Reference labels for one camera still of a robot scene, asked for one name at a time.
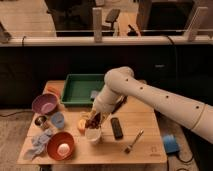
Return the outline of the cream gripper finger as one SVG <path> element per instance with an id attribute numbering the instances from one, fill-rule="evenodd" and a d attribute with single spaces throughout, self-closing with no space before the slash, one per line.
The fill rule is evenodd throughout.
<path id="1" fill-rule="evenodd" d="M 108 113 L 93 112 L 91 116 L 94 117 L 97 114 L 101 115 L 101 120 L 100 120 L 100 126 L 101 126 L 101 124 L 107 119 Z"/>

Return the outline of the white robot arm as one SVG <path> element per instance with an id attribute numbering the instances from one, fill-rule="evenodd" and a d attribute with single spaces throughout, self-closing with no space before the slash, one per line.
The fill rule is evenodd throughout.
<path id="1" fill-rule="evenodd" d="M 105 74 L 104 86 L 93 102 L 90 118 L 100 114 L 103 123 L 121 96 L 142 101 L 213 144 L 213 106 L 144 84 L 126 66 Z"/>

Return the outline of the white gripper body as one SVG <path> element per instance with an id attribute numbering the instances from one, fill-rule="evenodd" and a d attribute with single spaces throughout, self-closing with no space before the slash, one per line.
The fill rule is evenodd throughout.
<path id="1" fill-rule="evenodd" d="M 99 113 L 111 113 L 120 97 L 119 93 L 103 87 L 93 102 L 93 108 Z"/>

